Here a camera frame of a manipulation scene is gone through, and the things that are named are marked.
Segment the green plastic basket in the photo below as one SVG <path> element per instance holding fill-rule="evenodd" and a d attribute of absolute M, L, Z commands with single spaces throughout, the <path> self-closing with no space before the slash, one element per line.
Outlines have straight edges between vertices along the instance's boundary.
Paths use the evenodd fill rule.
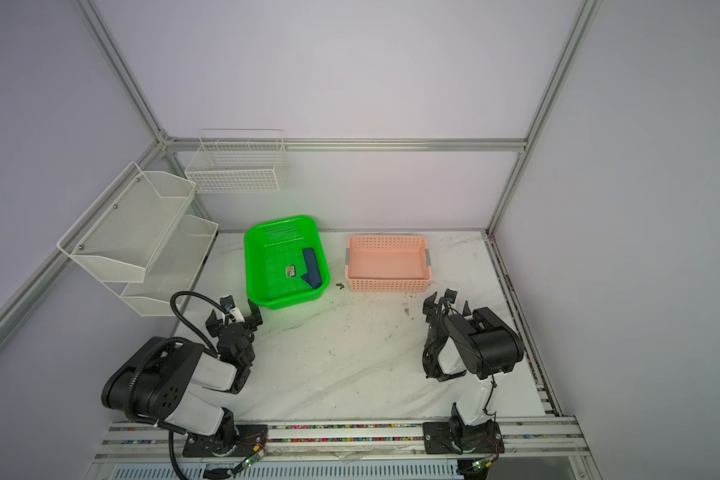
<path fill-rule="evenodd" d="M 316 252 L 323 285 L 313 290 L 301 276 L 305 273 L 302 250 Z M 309 216 L 294 216 L 262 223 L 244 235 L 246 291 L 259 307 L 283 309 L 320 298 L 330 282 L 330 269 L 322 247 L 316 221 Z M 296 276 L 286 277 L 286 268 L 294 265 Z"/>

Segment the dark blue paper napkin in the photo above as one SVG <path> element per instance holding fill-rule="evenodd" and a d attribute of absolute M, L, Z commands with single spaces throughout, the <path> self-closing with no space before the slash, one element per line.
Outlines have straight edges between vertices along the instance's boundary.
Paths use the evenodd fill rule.
<path fill-rule="evenodd" d="M 301 279 L 313 290 L 317 290 L 323 285 L 323 280 L 320 274 L 316 252 L 313 248 L 304 248 L 302 254 L 306 271 L 301 276 Z"/>

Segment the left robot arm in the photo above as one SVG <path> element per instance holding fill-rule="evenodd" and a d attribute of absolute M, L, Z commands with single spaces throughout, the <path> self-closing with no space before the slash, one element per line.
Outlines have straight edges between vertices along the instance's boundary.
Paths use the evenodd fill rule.
<path fill-rule="evenodd" d="M 225 316 L 211 313 L 205 322 L 209 335 L 217 340 L 212 350 L 183 337 L 155 336 L 107 380 L 102 405 L 122 412 L 131 422 L 185 434 L 223 451 L 232 449 L 242 438 L 234 414 L 189 388 L 240 393 L 255 360 L 253 342 L 263 318 L 253 302 L 248 303 L 248 315 L 230 297 L 219 305 Z"/>

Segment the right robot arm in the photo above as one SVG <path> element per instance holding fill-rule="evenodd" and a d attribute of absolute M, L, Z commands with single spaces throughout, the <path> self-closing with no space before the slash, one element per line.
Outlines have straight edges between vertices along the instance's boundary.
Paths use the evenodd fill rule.
<path fill-rule="evenodd" d="M 493 310 L 472 310 L 465 304 L 458 311 L 456 299 L 457 292 L 448 289 L 442 296 L 426 297 L 422 305 L 427 323 L 421 357 L 425 376 L 438 382 L 465 380 L 443 424 L 443 436 L 437 438 L 433 427 L 427 427 L 425 435 L 438 448 L 456 454 L 501 453 L 495 402 L 503 378 L 524 359 L 524 345 Z"/>

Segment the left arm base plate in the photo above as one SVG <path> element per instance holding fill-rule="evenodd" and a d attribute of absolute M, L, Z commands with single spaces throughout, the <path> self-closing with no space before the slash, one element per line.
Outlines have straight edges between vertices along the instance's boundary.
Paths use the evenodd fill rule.
<path fill-rule="evenodd" d="M 268 437 L 265 424 L 236 424 L 213 436 L 189 434 L 182 450 L 185 458 L 244 458 L 262 450 Z"/>

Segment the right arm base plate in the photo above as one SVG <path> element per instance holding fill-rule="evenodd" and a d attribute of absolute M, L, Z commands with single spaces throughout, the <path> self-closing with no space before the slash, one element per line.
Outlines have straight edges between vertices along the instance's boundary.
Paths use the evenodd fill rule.
<path fill-rule="evenodd" d="M 505 452 L 499 425 L 488 420 L 466 426 L 453 422 L 425 422 L 422 426 L 427 454 L 502 454 Z"/>

